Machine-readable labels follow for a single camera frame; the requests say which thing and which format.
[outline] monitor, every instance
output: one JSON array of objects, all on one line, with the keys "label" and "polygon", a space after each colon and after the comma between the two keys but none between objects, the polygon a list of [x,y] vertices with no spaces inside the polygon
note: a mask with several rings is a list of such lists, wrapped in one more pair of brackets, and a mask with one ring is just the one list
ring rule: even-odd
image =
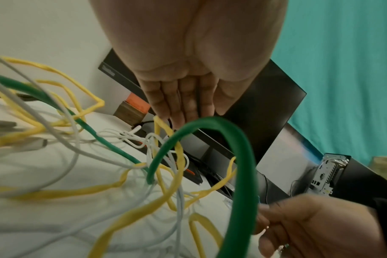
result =
[{"label": "monitor", "polygon": [[[147,101],[134,74],[112,49],[99,69]],[[272,60],[258,74],[243,96],[222,117],[239,126],[248,137],[259,162],[278,136],[306,93]],[[198,130],[195,136],[227,158],[232,158],[223,136],[212,130]]]}]

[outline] monitor logo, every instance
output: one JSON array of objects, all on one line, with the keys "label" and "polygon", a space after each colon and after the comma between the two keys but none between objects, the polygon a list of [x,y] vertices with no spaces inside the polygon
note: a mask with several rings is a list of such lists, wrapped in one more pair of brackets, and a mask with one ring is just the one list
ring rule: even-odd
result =
[{"label": "monitor logo", "polygon": [[111,76],[116,75],[112,70],[108,69],[105,65],[101,67],[106,73],[108,73]]}]

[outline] hand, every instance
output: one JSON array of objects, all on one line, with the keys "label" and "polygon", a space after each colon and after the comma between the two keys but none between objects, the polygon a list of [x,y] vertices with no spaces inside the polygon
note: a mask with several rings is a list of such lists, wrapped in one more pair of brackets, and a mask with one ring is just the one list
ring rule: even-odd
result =
[{"label": "hand", "polygon": [[287,0],[91,3],[154,112],[175,129],[239,99],[269,61],[287,8]]},{"label": "hand", "polygon": [[289,244],[286,258],[387,258],[376,211],[341,199],[299,195],[270,206],[259,206],[255,234],[259,250],[271,257]]}]

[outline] green curtain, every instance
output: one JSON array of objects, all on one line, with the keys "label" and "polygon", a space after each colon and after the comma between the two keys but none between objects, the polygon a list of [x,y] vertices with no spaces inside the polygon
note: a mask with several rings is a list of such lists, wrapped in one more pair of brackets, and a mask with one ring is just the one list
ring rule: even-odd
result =
[{"label": "green curtain", "polygon": [[387,0],[290,0],[272,59],[307,92],[290,124],[319,151],[387,155]]}]

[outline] desk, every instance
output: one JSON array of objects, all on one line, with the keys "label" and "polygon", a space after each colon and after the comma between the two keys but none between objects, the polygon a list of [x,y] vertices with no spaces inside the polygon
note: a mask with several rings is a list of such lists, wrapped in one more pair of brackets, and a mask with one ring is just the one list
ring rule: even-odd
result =
[{"label": "desk", "polygon": [[[47,116],[56,116],[56,111],[46,104],[34,102],[30,104],[35,109],[41,111]],[[87,123],[96,131],[106,128],[115,130],[129,130],[130,126],[120,119],[99,113],[91,113],[87,118]],[[19,125],[25,123],[14,118],[11,114],[0,112],[1,120],[17,121]],[[83,131],[81,134],[83,139],[92,139],[93,137]],[[50,135],[45,134],[45,138],[52,139]],[[125,143],[116,144],[127,153],[133,155],[138,160],[144,162],[145,155],[135,150]],[[124,161],[124,158],[96,144],[84,143],[81,148],[85,151],[101,155],[106,158]],[[64,168],[63,164],[70,161],[72,152],[66,149],[60,143],[48,144],[46,148],[37,151],[14,153],[6,157],[0,158],[0,185],[10,186],[28,186],[40,181],[44,181],[55,173],[59,173]],[[47,189],[75,189],[87,187],[96,184],[108,184],[117,181],[122,168],[106,164],[100,161],[93,160],[88,157],[80,156],[78,163],[74,169],[62,180],[49,186]],[[172,177],[165,171],[162,172],[164,180],[169,184]],[[140,189],[144,183],[144,177],[141,172],[134,171],[128,176],[128,179],[121,189],[111,189],[103,193],[98,193],[90,196],[72,197],[57,199],[52,201],[38,202],[19,202],[12,200],[0,199],[0,222],[15,222],[15,223],[48,223],[48,224],[65,224],[75,219],[81,219],[90,214],[100,212],[105,209],[111,209],[116,205],[124,205],[136,198],[136,194],[140,193]],[[182,186],[185,191],[199,191],[210,188],[208,182],[204,180],[201,185],[183,179]],[[160,188],[155,187],[153,193],[149,196],[146,202],[152,201],[162,195]],[[225,197],[218,192],[213,192],[207,197],[201,199],[196,204],[185,211],[185,216],[182,221],[182,244],[193,254],[199,257],[194,240],[188,226],[188,214],[197,212],[208,217],[215,227],[225,234],[230,209],[224,204]],[[115,219],[110,219],[105,222],[96,224],[85,231],[95,236],[99,236]],[[112,243],[133,243],[152,239],[155,236],[162,235],[167,232],[176,221],[176,213],[169,210],[167,205],[163,205],[153,215],[149,215],[140,221],[130,225],[129,227],[114,234]],[[215,257],[218,248],[212,237],[201,226],[198,225],[198,231],[201,236],[207,257]],[[6,249],[18,249],[20,246],[36,242],[50,234],[46,233],[19,233],[19,234],[0,234],[0,252]],[[160,246],[166,247],[175,240],[175,234],[162,243]],[[87,257],[91,246],[85,244],[75,238],[69,237],[55,242],[27,257]],[[128,253],[106,254],[105,257],[157,257],[158,252],[148,252],[138,250]],[[251,238],[248,257],[261,257],[258,251],[258,236]]]}]

